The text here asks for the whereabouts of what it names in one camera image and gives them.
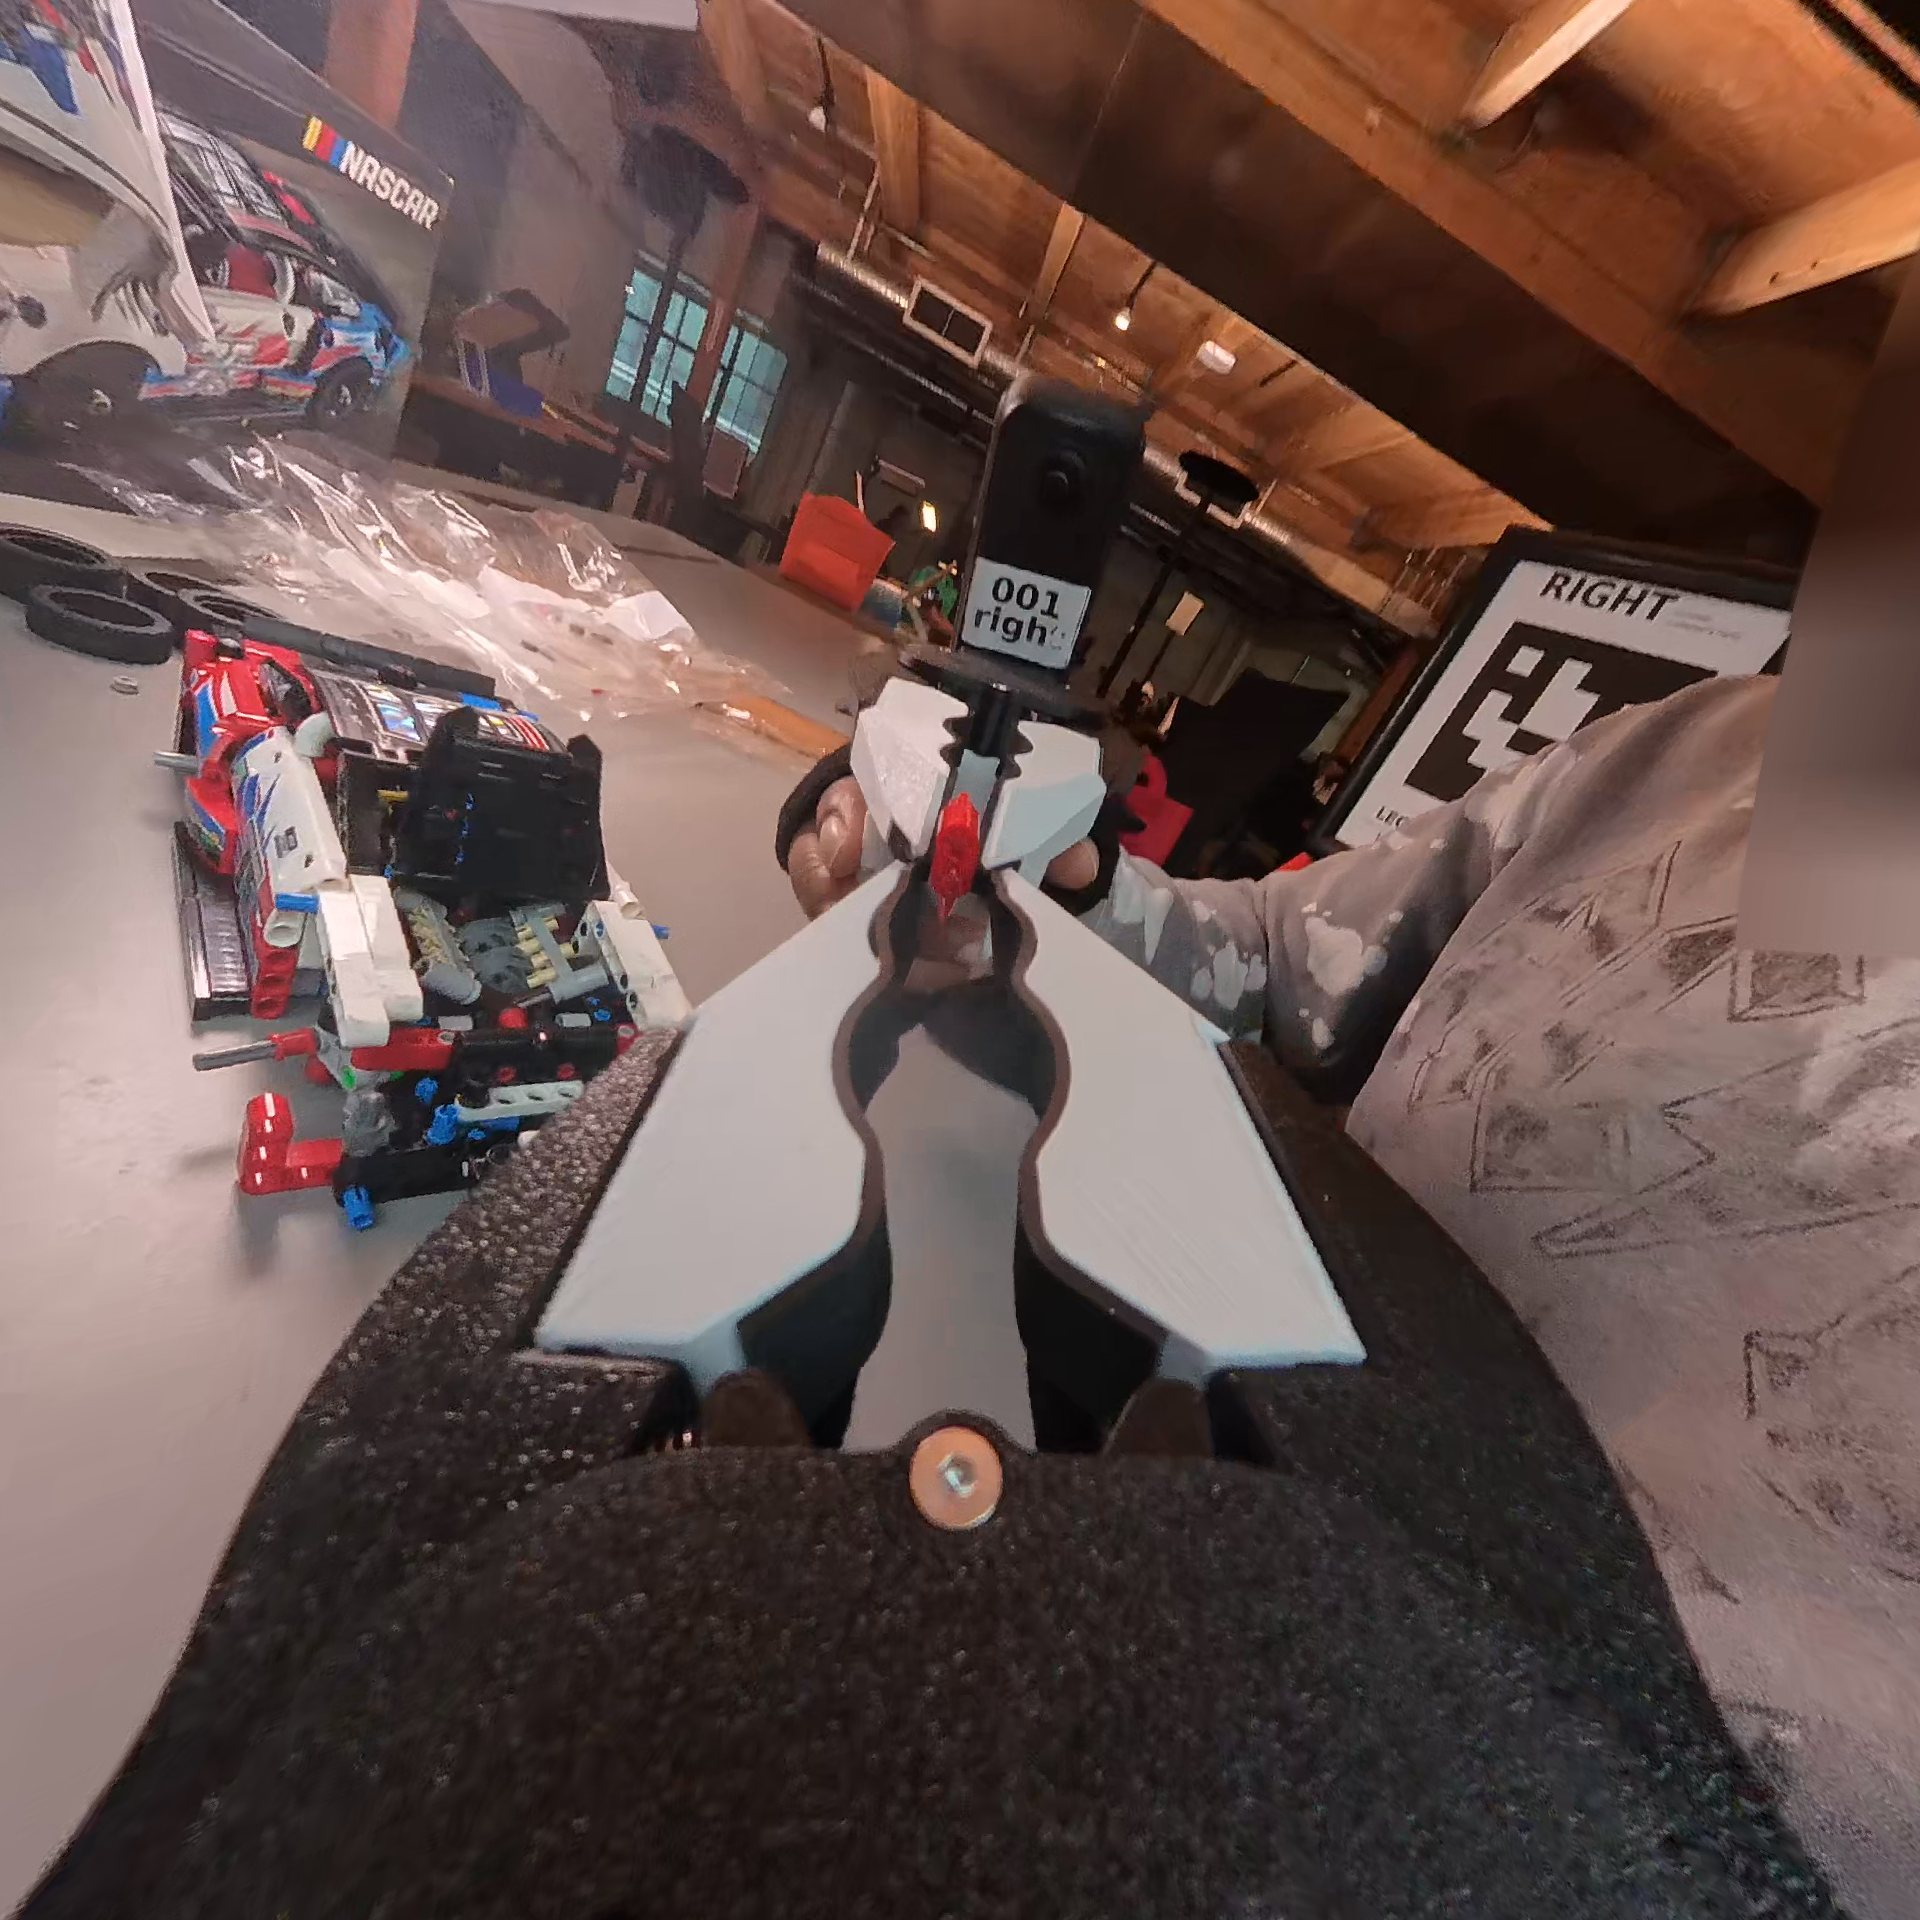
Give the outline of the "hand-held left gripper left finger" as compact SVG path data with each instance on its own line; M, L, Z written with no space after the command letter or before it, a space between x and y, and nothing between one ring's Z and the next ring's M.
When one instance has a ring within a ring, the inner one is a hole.
M853 1034L910 882L882 869L695 1012L540 1310L540 1357L658 1362L701 1398L759 1372L812 1441L847 1441L895 1290Z

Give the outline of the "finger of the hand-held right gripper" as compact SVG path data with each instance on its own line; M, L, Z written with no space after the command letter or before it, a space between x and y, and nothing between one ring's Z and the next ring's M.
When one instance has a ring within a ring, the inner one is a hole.
M853 733L853 780L877 843L897 859L923 859L938 829L965 726L965 700L920 681L887 681Z
M1039 885L1059 856L1090 838L1107 797L1097 733L1021 724L982 825L981 869L1016 870Z

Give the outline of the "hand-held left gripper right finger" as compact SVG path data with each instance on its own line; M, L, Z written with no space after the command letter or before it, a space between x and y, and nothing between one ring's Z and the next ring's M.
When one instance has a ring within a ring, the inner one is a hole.
M1097 1452L1143 1389L1366 1348L1226 1034L1018 872L995 980L1031 1036L1015 1310L1037 1446Z

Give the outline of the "red brick connector piece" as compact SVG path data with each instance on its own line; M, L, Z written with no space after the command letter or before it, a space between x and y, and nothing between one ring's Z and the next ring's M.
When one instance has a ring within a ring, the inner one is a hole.
M938 924L948 924L972 896L982 861L982 818L972 797L958 791L942 804L926 855L925 885Z

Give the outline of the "toy brick race car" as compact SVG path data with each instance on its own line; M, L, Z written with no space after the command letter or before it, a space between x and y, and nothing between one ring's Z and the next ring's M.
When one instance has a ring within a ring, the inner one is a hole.
M174 882L197 1027L262 1036L199 1073L297 1065L340 1096L303 1137L257 1092L249 1199L382 1209L479 1186L695 1005L617 877L604 757L492 681L282 623L186 630Z

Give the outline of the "person's right forearm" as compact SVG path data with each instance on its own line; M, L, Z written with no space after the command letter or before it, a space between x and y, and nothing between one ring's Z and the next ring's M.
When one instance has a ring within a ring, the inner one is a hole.
M1524 962L1594 910L1606 832L1644 809L1659 711L1577 733L1380 840L1258 881L1174 879L1118 852L1081 924L1312 1096L1346 1102L1458 962L1517 998Z

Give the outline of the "grey desk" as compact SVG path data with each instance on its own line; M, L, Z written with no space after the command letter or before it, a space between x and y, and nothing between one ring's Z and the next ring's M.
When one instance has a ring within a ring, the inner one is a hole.
M373 1231L245 1199L255 1090L195 1069L174 870L180 672L5 603L3 1885L12 1910L111 1782L323 1364L448 1210Z

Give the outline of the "person's right hand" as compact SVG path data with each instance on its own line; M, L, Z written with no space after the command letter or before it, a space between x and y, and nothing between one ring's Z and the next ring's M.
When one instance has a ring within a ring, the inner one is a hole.
M1133 804L1111 791L1090 835L1056 856L1040 885L1075 919L1105 906L1135 829ZM780 807L777 861L812 920L848 899L864 881L869 811L853 779L853 753L822 757ZM960 902L945 923L928 923L918 949L917 979L931 987L984 974L995 958L995 923L982 899Z

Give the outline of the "red plastic object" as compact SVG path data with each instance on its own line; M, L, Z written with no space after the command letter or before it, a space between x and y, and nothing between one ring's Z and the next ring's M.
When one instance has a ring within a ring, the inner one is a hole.
M1171 774L1157 753L1147 753L1123 809L1120 849L1133 859L1173 870L1195 809L1173 797Z

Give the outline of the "orange plastic bin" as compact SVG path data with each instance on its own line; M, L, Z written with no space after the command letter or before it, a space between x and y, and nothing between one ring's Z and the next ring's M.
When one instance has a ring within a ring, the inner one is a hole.
M897 543L857 502L804 493L786 530L779 576L841 613L858 613Z

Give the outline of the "clear plastic bags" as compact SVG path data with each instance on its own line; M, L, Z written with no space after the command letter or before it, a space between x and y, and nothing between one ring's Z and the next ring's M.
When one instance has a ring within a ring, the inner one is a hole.
M851 733L663 589L660 560L586 509L522 505L314 434L80 444L53 477L269 614L468 669L569 724L684 716L822 757Z

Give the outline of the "black white marker sign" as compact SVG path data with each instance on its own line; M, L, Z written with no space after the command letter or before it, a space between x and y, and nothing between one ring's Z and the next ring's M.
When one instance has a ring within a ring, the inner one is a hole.
M1674 547L1508 530L1308 835L1372 847L1622 709L1778 670L1800 574Z

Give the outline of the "person's grey patterned sweatshirt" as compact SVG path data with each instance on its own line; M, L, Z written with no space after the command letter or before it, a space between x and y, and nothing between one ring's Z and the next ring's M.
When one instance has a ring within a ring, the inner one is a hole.
M1916 962L1745 947L1780 682L1656 711L1588 919L1393 1034L1358 1145L1500 1286L1856 1917L1916 1917Z

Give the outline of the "toy car set box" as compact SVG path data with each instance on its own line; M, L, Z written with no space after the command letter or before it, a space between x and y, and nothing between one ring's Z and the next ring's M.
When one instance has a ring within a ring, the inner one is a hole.
M448 180L224 4L3 7L5 448L388 455Z

